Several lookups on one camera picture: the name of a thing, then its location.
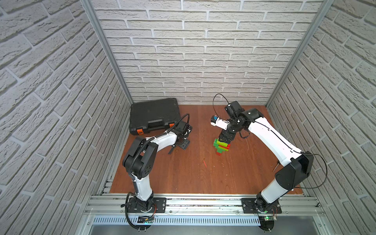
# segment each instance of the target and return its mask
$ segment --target brick wall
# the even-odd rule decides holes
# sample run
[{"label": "brick wall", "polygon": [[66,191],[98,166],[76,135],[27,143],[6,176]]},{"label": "brick wall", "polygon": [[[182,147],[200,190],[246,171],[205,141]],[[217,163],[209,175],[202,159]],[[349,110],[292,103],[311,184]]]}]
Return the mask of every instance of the brick wall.
[{"label": "brick wall", "polygon": [[129,105],[80,1],[0,1],[0,234],[73,234]]},{"label": "brick wall", "polygon": [[338,234],[376,232],[376,9],[335,0],[269,107],[296,146],[319,153],[306,187]]},{"label": "brick wall", "polygon": [[92,2],[133,99],[176,97],[180,104],[211,104],[221,92],[241,104],[264,105],[321,5]]}]

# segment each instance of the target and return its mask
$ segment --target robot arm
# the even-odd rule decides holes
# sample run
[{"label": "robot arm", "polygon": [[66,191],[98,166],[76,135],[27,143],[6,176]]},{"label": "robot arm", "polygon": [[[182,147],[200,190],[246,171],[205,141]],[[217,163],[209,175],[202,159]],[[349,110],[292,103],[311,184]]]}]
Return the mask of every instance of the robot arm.
[{"label": "robot arm", "polygon": [[149,173],[153,168],[157,152],[168,146],[172,146],[171,151],[176,146],[185,150],[190,143],[187,137],[191,130],[192,127],[188,123],[179,121],[158,136],[146,138],[138,136],[133,141],[123,159],[123,166],[132,179],[136,203],[142,211],[146,212],[152,208],[154,194],[150,187]]},{"label": "robot arm", "polygon": [[313,156],[309,152],[303,153],[299,148],[285,139],[257,109],[245,111],[237,101],[226,106],[231,117],[222,120],[217,116],[211,118],[211,124],[222,128],[218,140],[230,143],[237,132],[247,129],[255,134],[277,157],[284,167],[275,174],[275,179],[258,195],[255,209],[263,213],[279,197],[292,190],[309,176]]}]

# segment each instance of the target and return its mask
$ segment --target wooden board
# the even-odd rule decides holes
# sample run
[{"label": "wooden board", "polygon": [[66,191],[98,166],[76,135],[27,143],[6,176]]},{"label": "wooden board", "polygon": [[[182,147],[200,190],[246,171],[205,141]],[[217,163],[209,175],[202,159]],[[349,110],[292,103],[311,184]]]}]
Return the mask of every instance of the wooden board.
[{"label": "wooden board", "polygon": [[[243,108],[257,108],[272,124],[266,107]],[[210,125],[210,118],[215,114],[213,107],[179,105],[179,109],[181,115],[190,113],[193,130],[188,139],[191,143],[186,150],[175,148],[171,155],[167,154],[170,147],[158,152],[150,173],[154,193],[257,194],[274,179],[273,169],[277,158],[255,135],[242,139],[237,134],[229,151],[218,156],[213,142],[221,129]],[[224,106],[216,105],[215,109],[222,119],[228,119]],[[162,132],[154,131],[143,136],[155,136]],[[134,192],[126,169],[121,164],[134,139],[135,136],[129,135],[111,193]],[[296,189],[291,193],[302,194],[302,190]]]}]

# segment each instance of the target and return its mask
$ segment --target metal vent grille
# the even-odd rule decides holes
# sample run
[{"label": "metal vent grille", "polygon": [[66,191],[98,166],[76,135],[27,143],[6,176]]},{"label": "metal vent grille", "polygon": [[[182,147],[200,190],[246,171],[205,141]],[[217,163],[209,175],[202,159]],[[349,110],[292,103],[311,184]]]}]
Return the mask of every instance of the metal vent grille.
[{"label": "metal vent grille", "polygon": [[[205,216],[205,215],[156,215],[154,221],[137,223],[138,215],[130,215],[133,224],[153,225],[212,225],[212,226],[259,226],[257,216]],[[93,224],[128,224],[124,215],[96,215]]]}]

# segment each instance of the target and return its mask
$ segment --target black toolbox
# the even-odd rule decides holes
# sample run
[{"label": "black toolbox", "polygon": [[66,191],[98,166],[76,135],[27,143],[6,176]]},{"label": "black toolbox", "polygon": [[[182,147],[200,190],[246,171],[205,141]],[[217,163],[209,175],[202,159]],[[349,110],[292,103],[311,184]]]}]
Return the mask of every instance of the black toolbox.
[{"label": "black toolbox", "polygon": [[167,129],[179,119],[176,98],[134,103],[130,106],[129,132],[142,135],[152,130]]}]

